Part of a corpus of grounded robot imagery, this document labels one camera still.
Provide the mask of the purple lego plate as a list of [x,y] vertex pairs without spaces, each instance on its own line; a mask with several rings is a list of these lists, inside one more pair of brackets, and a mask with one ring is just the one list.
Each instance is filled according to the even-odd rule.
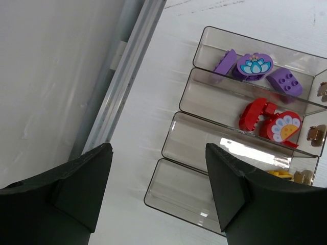
[[221,60],[213,70],[214,75],[212,75],[212,82],[214,84],[220,83],[228,75],[229,71],[232,69],[236,61],[236,51],[234,49],[226,51],[224,56],[221,58]]

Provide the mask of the yellow lego plate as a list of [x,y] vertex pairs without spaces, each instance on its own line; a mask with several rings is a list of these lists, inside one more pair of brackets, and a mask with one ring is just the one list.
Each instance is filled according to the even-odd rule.
[[285,179],[285,180],[289,180],[289,181],[294,180],[293,175],[285,170],[268,170],[267,173],[277,176],[279,178]]

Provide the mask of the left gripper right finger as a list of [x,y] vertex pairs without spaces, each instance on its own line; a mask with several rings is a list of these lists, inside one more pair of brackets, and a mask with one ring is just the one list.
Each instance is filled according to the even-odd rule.
[[228,244],[326,244],[326,189],[269,174],[209,143],[205,159]]

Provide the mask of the purple lego block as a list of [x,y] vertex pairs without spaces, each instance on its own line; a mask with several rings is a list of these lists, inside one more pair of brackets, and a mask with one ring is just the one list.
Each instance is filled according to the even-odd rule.
[[285,95],[280,96],[280,100],[289,104],[295,101],[294,97],[299,97],[303,93],[302,85],[293,73],[286,68],[278,68],[266,77],[274,90]]

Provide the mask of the red arch lego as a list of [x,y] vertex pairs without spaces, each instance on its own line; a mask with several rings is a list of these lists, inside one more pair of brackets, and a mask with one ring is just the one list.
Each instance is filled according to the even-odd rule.
[[254,131],[259,122],[259,116],[263,114],[266,105],[267,99],[265,98],[258,98],[248,104],[240,117],[239,128],[247,132]]

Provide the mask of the small red lego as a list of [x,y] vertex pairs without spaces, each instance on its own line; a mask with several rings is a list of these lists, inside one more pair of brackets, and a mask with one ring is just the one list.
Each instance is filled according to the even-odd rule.
[[275,114],[277,105],[271,102],[267,102],[263,107],[263,115],[265,117],[272,117]]

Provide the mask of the purple flower lego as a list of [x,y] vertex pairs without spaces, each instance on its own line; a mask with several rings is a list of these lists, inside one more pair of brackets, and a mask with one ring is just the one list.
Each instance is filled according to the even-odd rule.
[[245,54],[238,59],[232,75],[242,81],[258,81],[273,68],[273,60],[267,54]]

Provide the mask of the red round lego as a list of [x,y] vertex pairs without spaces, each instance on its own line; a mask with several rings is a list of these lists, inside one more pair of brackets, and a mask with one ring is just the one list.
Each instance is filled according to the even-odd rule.
[[263,122],[259,136],[296,149],[298,145],[289,139],[301,129],[301,126],[302,120],[297,113],[292,111],[276,113]]

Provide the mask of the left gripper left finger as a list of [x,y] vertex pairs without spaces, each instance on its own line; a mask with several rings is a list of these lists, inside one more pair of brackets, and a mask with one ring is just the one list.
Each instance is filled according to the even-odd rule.
[[1,244],[88,244],[112,164],[104,143],[1,189]]

